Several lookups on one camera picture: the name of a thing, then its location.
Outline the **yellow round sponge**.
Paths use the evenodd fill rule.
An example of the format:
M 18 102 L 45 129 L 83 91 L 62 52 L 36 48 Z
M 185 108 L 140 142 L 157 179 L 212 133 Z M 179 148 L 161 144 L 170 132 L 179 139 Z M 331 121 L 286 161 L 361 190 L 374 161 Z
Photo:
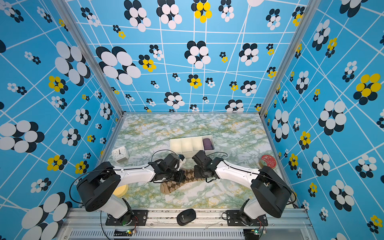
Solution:
M 128 190 L 129 190 L 129 186 L 123 185 L 123 186 L 117 187 L 114 190 L 113 195 L 118 198 L 122 198 L 128 192 Z

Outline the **right green circuit board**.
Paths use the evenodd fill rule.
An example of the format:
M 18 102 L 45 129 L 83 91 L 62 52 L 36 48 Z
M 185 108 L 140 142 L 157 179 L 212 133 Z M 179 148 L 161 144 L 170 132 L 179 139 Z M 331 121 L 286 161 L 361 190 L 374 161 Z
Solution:
M 264 230 L 244 229 L 244 237 L 246 240 L 259 240 L 266 232 Z

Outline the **green circuit board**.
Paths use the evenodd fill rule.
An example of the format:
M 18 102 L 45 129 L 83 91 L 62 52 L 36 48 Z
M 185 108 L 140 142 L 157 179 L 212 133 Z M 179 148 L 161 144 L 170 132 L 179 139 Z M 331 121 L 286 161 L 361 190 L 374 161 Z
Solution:
M 264 230 L 244 229 L 244 237 L 246 240 L 259 240 L 266 232 Z
M 132 237 L 136 230 L 115 230 L 114 237 Z

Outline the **round red lid tin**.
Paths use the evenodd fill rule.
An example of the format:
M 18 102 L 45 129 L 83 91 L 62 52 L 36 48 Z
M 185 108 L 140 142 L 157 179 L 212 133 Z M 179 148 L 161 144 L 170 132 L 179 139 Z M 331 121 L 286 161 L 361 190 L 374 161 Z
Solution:
M 271 155 L 263 155 L 260 158 L 259 165 L 260 165 L 260 168 L 267 166 L 274 170 L 277 167 L 277 161 Z

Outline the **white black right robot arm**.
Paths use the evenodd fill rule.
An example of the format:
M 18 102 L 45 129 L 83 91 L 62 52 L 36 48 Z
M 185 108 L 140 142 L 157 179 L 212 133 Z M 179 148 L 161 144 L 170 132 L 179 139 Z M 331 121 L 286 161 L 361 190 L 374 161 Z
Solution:
M 280 218 L 292 195 L 292 190 L 270 167 L 250 169 L 229 163 L 222 158 L 210 158 L 205 151 L 198 151 L 192 159 L 195 178 L 229 180 L 252 190 L 255 197 L 247 200 L 239 210 L 241 221 L 250 226 L 266 214 Z

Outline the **white compartment organizer tray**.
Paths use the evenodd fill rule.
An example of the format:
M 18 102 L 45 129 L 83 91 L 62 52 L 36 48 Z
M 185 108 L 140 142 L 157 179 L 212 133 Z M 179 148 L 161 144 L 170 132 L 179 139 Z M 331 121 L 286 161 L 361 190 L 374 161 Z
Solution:
M 171 139 L 169 141 L 170 150 L 175 152 L 178 155 L 183 155 L 185 158 L 192 158 L 198 151 L 200 150 L 205 151 L 203 147 L 204 138 L 211 139 L 215 148 L 213 136 L 207 135 L 207 136 Z M 205 153 L 208 155 L 208 154 L 214 153 L 215 150 L 216 148 L 214 150 L 205 151 Z

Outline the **purple rolled sock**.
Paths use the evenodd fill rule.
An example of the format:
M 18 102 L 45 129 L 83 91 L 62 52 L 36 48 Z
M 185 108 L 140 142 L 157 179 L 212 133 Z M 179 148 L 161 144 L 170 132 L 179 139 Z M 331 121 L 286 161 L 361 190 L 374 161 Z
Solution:
M 214 150 L 215 149 L 211 139 L 209 139 L 209 138 L 204 138 L 203 139 L 203 147 L 204 147 L 205 151 L 209 151 L 209 150 Z

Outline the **black computer mouse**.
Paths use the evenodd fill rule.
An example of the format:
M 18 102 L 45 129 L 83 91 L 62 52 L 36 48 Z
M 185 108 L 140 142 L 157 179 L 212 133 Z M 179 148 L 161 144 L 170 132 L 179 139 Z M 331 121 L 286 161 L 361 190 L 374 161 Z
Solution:
M 196 211 L 194 209 L 186 209 L 180 212 L 177 217 L 177 223 L 179 226 L 185 226 L 196 219 Z

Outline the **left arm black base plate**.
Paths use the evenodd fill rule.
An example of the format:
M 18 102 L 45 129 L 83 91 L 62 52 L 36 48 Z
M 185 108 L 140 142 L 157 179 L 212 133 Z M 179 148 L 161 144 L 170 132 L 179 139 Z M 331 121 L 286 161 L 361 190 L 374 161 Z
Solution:
M 128 210 L 128 212 L 119 219 L 108 214 L 105 224 L 106 226 L 145 226 L 148 213 L 148 210 Z

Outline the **white square alarm clock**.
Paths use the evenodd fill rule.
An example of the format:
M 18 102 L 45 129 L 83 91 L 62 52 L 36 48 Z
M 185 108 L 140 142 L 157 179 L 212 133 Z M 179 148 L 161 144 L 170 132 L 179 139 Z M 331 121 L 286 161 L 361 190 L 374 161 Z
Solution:
M 118 147 L 112 150 L 113 160 L 117 163 L 126 161 L 129 159 L 129 152 L 125 146 Z

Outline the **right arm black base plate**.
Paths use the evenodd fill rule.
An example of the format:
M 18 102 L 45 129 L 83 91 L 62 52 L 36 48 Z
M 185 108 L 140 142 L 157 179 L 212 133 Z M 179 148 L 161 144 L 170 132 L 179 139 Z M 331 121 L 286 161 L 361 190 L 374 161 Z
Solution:
M 229 227 L 267 227 L 269 225 L 266 215 L 251 219 L 240 210 L 227 210 L 224 219 Z

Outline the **aluminium front rail frame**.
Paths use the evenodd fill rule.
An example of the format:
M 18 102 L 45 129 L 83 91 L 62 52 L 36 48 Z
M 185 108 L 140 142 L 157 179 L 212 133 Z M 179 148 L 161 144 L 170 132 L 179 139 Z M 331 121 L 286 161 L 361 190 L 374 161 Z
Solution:
M 69 212 L 59 240 L 317 240 L 303 209 L 286 209 L 280 218 L 265 215 L 244 224 L 237 209 L 195 209 L 196 217 L 179 225 L 183 209 L 136 209 L 126 226 L 104 212 Z

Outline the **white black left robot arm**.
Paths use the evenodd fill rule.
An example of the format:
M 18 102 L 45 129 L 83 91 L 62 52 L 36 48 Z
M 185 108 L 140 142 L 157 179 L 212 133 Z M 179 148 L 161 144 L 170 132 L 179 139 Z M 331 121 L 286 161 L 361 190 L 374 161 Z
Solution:
M 103 211 L 120 222 L 130 222 L 132 208 L 114 191 L 134 183 L 182 182 L 186 178 L 185 171 L 180 169 L 184 159 L 183 155 L 171 152 L 164 159 L 138 167 L 114 167 L 104 162 L 79 181 L 77 191 L 87 212 Z

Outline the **left green circuit board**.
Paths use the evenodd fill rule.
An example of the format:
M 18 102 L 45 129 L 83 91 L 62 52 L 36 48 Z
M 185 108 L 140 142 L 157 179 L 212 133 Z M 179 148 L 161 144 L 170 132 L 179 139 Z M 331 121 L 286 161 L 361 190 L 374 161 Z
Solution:
M 132 237 L 136 230 L 115 230 L 114 237 Z

